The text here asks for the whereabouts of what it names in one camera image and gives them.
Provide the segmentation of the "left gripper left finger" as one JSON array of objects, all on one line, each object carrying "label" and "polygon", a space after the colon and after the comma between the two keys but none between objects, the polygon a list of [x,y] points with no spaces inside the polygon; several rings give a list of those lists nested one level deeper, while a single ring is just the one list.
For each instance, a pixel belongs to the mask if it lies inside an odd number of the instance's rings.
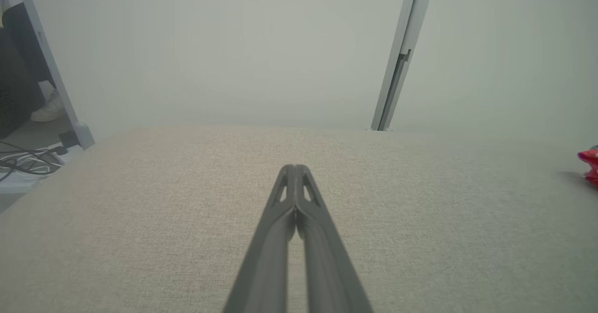
[{"label": "left gripper left finger", "polygon": [[281,168],[223,313],[286,313],[288,243],[295,232],[294,166]]}]

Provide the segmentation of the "grey metal partition post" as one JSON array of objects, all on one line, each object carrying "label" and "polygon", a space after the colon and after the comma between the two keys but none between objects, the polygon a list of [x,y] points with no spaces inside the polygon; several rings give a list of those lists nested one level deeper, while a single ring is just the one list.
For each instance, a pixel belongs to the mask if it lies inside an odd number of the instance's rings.
[{"label": "grey metal partition post", "polygon": [[403,0],[371,129],[388,131],[430,0]]}]

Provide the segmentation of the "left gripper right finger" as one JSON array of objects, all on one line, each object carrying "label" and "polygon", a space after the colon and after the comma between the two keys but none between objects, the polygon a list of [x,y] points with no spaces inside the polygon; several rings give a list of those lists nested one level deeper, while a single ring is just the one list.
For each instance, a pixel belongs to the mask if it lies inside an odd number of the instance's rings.
[{"label": "left gripper right finger", "polygon": [[309,313],[374,313],[311,171],[297,165],[296,172]]}]

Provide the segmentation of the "person's black trouser leg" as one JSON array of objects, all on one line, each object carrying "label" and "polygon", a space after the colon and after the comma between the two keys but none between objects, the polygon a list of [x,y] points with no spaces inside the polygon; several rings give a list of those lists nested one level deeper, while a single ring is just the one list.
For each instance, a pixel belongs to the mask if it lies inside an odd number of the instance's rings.
[{"label": "person's black trouser leg", "polygon": [[46,98],[39,83],[54,83],[23,3],[0,16],[0,139],[30,119]]}]

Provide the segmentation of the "grey partition end frame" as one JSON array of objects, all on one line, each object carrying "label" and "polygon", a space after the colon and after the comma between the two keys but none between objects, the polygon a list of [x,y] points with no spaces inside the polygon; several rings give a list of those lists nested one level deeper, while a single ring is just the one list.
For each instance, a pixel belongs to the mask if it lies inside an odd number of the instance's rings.
[{"label": "grey partition end frame", "polygon": [[58,94],[60,95],[60,98],[64,104],[65,111],[68,115],[71,126],[77,135],[81,147],[84,150],[88,149],[94,145],[95,140],[87,124],[79,120],[77,113],[73,108],[73,104],[64,86],[64,82],[62,81],[62,77],[54,59],[54,55],[51,51],[51,47],[49,46],[41,18],[39,17],[38,9],[36,9],[36,5],[34,4],[34,0],[23,0],[23,3],[28,11],[28,17],[31,21],[32,27],[34,28],[34,32],[36,33],[36,38],[43,52],[43,57],[51,73],[55,88],[57,89]]}]

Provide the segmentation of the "black power adapter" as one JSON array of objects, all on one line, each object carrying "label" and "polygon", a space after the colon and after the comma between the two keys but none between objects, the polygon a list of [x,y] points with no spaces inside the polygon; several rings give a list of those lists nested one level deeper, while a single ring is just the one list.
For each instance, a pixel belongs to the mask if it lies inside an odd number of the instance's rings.
[{"label": "black power adapter", "polygon": [[75,146],[81,146],[79,138],[74,130],[68,130],[58,134],[58,138],[62,144],[62,147],[69,149]]}]

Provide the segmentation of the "white sneaker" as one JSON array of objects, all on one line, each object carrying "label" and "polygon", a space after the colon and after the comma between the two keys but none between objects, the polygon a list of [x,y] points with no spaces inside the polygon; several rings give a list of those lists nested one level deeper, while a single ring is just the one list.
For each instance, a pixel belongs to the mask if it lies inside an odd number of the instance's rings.
[{"label": "white sneaker", "polygon": [[45,104],[30,115],[30,121],[34,123],[48,123],[50,121],[59,119],[66,113],[65,107],[58,94],[58,90],[54,89],[50,97],[47,98]]}]

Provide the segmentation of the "red Bulls 23 jersey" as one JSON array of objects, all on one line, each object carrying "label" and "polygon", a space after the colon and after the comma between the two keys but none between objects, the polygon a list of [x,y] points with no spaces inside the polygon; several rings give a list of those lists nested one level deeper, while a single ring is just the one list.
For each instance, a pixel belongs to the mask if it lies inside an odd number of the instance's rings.
[{"label": "red Bulls 23 jersey", "polygon": [[589,166],[584,179],[598,189],[598,145],[591,149],[577,153],[577,158]]}]

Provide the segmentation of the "white power strip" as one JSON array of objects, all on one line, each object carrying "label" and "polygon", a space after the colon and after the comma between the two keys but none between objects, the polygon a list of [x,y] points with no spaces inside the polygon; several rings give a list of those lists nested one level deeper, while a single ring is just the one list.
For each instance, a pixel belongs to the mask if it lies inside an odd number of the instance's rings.
[{"label": "white power strip", "polygon": [[66,165],[71,154],[61,142],[35,150],[0,151],[0,195],[24,194]]}]

